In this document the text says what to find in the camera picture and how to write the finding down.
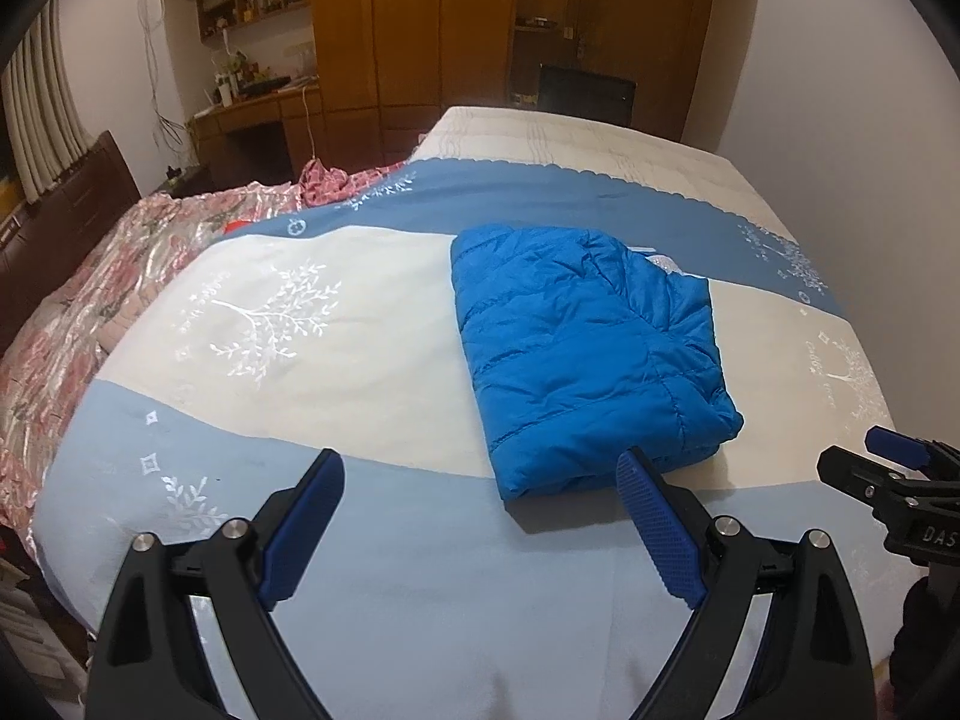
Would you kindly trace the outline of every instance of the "beige curtain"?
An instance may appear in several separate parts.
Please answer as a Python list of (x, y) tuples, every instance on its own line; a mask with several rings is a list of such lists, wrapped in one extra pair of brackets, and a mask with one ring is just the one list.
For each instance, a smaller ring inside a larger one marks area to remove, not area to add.
[(27, 201), (35, 202), (93, 146), (66, 79), (59, 0), (43, 6), (3, 72), (2, 87), (16, 170)]

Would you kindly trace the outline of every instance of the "blue stripe on bed sheet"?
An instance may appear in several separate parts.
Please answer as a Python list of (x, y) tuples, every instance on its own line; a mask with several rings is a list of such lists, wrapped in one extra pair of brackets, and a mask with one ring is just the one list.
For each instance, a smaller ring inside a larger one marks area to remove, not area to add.
[(840, 307), (795, 242), (707, 202), (556, 165), (464, 159), (414, 162), (355, 199), (242, 227), (242, 235), (314, 237), (348, 224), (457, 235), (479, 224), (589, 227), (664, 252), (690, 274)]
[[(46, 576), (96, 627), (135, 533), (188, 541), (209, 531), (200, 515), (213, 507), (216, 521), (251, 517), (316, 453), (241, 437), (94, 380), (37, 504)], [(612, 490), (504, 508), (493, 479), (349, 457), (344, 465), (341, 507), (298, 591), (272, 615), (334, 717), (630, 715), (688, 610), (667, 594)], [(882, 549), (870, 509), (819, 483), (699, 498), (760, 536), (831, 533), (875, 656), (889, 652), (898, 599), (916, 577), (907, 560), (891, 568), (899, 559)], [(871, 589), (879, 576), (884, 592)], [(761, 611), (748, 624), (752, 647)], [(227, 709), (251, 717), (208, 604), (198, 618)], [(715, 705), (723, 716), (749, 672), (743, 655)]]

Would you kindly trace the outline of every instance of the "silver screw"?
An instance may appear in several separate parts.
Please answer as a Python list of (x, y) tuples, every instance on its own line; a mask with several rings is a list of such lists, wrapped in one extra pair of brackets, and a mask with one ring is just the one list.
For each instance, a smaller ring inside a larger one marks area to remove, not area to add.
[(224, 536), (227, 538), (240, 538), (244, 533), (247, 532), (247, 521), (246, 519), (229, 519), (224, 527), (222, 528)]
[(157, 543), (157, 537), (152, 533), (138, 533), (133, 537), (133, 551), (146, 552), (155, 543)]
[(810, 531), (808, 538), (817, 549), (827, 549), (830, 546), (830, 537), (823, 531)]
[(713, 526), (721, 536), (736, 536), (740, 532), (740, 523), (733, 517), (717, 517)]

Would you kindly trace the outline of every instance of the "floral blanket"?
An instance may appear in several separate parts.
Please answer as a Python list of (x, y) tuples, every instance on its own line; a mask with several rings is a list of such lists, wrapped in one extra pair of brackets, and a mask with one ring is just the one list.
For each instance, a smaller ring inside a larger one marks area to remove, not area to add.
[(131, 303), (149, 304), (229, 223), (348, 199), (397, 166), (356, 175), (319, 163), (308, 167), (299, 185), (254, 183), (188, 199), (142, 199), (21, 328), (0, 360), (0, 522), (28, 548), (47, 469), (86, 386), (107, 359), (103, 338), (110, 328), (104, 326), (122, 319)]

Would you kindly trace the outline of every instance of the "folded blue jacket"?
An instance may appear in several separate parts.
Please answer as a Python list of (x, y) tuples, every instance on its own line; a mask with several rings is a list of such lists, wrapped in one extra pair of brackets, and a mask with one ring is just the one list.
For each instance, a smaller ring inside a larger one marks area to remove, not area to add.
[(596, 230), (490, 224), (450, 248), (457, 322), (504, 500), (613, 484), (637, 445), (661, 471), (743, 426), (707, 279)]

